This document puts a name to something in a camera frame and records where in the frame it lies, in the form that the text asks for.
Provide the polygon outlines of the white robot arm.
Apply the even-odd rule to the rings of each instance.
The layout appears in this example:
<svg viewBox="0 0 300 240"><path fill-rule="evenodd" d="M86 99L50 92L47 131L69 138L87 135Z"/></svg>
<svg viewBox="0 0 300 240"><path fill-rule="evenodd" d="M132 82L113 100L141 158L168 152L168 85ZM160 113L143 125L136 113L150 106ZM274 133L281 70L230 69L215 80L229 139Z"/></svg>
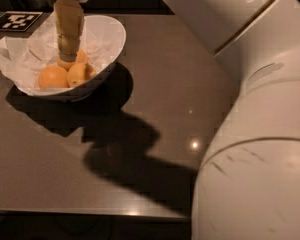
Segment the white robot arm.
<svg viewBox="0 0 300 240"><path fill-rule="evenodd" d="M300 240L300 2L163 1L239 89L198 170L192 240Z"/></svg>

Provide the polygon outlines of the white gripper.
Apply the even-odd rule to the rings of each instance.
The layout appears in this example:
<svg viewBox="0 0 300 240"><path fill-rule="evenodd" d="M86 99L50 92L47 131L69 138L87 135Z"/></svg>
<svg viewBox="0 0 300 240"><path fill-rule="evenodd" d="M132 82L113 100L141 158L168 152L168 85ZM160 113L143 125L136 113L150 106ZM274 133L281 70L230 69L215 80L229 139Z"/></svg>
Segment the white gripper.
<svg viewBox="0 0 300 240"><path fill-rule="evenodd" d="M83 29L83 9L79 3L88 0L57 0L54 18L57 30L59 57L65 62L74 62L80 46Z"/></svg>

